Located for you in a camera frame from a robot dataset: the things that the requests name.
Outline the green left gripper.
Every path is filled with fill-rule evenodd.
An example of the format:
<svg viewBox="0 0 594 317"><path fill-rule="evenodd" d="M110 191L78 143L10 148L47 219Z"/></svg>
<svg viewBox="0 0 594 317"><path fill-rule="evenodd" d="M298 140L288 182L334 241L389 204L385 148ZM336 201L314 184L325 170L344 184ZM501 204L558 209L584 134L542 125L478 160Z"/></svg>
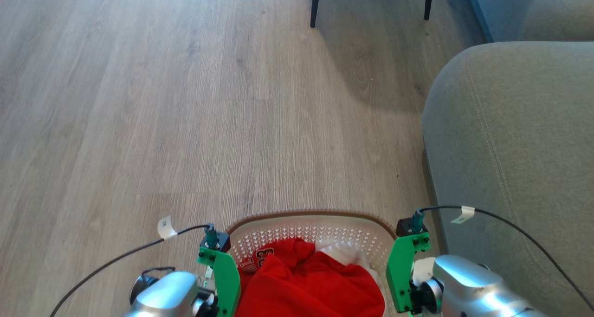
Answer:
<svg viewBox="0 0 594 317"><path fill-rule="evenodd" d="M233 317L240 298L240 276L234 258L224 252L200 247L197 263L213 270L217 317Z"/></svg>

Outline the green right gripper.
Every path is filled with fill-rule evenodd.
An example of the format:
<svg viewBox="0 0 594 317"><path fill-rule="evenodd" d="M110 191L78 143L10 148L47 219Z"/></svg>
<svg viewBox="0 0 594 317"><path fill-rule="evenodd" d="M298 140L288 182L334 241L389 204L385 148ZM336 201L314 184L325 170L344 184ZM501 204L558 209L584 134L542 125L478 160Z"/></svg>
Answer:
<svg viewBox="0 0 594 317"><path fill-rule="evenodd" d="M398 313L420 314L420 304L414 301L416 286L411 284L414 256L417 252L431 249L429 233L417 233L398 237L392 246L386 267L387 284Z"/></svg>

